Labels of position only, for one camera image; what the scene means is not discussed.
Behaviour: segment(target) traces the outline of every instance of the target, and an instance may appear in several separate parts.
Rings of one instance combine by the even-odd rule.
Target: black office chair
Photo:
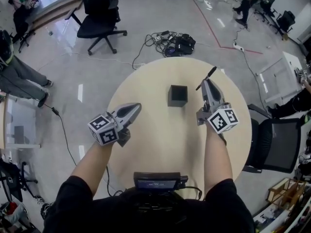
[[[31,35],[35,35],[34,30],[29,30],[29,25],[26,22],[26,18],[29,16],[31,10],[27,10],[24,5],[18,8],[13,14],[13,22],[15,24],[15,29],[17,34],[10,37],[12,38],[13,43],[16,43],[20,40],[18,52],[21,53],[21,48],[23,47],[24,43],[29,47],[27,39]]]
[[[300,148],[300,123],[298,118],[272,119],[257,106],[248,105],[267,119],[259,124],[252,121],[252,144],[243,171],[261,173],[263,169],[291,173]]]
[[[40,204],[44,200],[40,196],[33,195],[27,183],[34,182],[38,183],[37,180],[28,180],[25,178],[24,167],[26,162],[22,163],[21,170],[14,165],[13,163],[4,162],[0,159],[0,181],[2,183],[5,195],[8,201],[12,201],[12,195],[23,202],[23,196],[21,190],[28,191],[30,195],[37,200],[37,203]]]
[[[293,28],[290,29],[290,26],[295,24],[295,16],[291,11],[284,11],[283,16],[279,17],[277,20],[277,23],[279,24],[280,28],[284,32],[289,32]]]
[[[78,38],[97,38],[89,47],[88,54],[92,55],[91,49],[102,39],[105,39],[113,53],[117,50],[112,48],[107,36],[122,33],[127,36],[127,31],[114,31],[116,23],[120,21],[118,12],[118,0],[83,0],[85,12],[88,15],[81,23],[74,14],[76,8],[70,10],[65,17],[68,20],[72,17],[79,25]]]

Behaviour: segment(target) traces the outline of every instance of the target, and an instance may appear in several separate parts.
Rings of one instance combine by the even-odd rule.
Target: black shoe
[[[49,87],[52,87],[53,84],[54,84],[54,83],[53,83],[51,80],[48,80],[47,84],[44,85],[43,87],[44,87],[44,88],[49,88]]]
[[[266,107],[266,111],[273,117],[273,109],[270,106]]]
[[[247,27],[247,24],[245,22],[243,22],[241,19],[235,19],[235,21],[239,24],[241,24],[244,27]]]
[[[44,103],[48,99],[48,97],[49,97],[49,93],[46,92],[44,98],[39,101],[38,108],[41,108],[44,105]]]
[[[238,8],[232,8],[233,11],[235,11],[236,13],[238,13],[238,15],[241,14],[241,11],[238,11]]]

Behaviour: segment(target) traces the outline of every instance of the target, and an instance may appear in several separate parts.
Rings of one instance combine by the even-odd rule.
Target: black shirt
[[[214,186],[205,201],[183,200],[185,220],[167,225],[164,220],[138,217],[126,196],[93,200],[92,192],[81,178],[71,176],[58,192],[44,221],[43,233],[133,231],[205,231],[254,233],[252,216],[237,195],[232,179]]]

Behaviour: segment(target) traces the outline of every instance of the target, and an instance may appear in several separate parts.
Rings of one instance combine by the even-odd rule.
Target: round table
[[[114,144],[109,164],[121,183],[134,186],[134,172],[180,172],[188,175],[187,185],[204,190],[204,153],[206,127],[197,126],[196,112],[203,106],[201,89],[196,87],[212,65],[185,57],[153,61],[133,72],[117,89],[108,110],[123,103],[140,102],[142,109],[129,126],[131,139],[122,148]],[[234,83],[220,70],[211,79],[230,102],[240,123],[224,133],[236,179],[249,154],[252,138],[246,102]],[[168,107],[171,84],[188,87],[188,103]],[[196,198],[193,189],[178,192],[183,198]]]

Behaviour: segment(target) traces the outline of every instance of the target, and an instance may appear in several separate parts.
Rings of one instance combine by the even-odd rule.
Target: black cube
[[[188,89],[183,85],[171,85],[167,105],[183,107],[188,102]]]

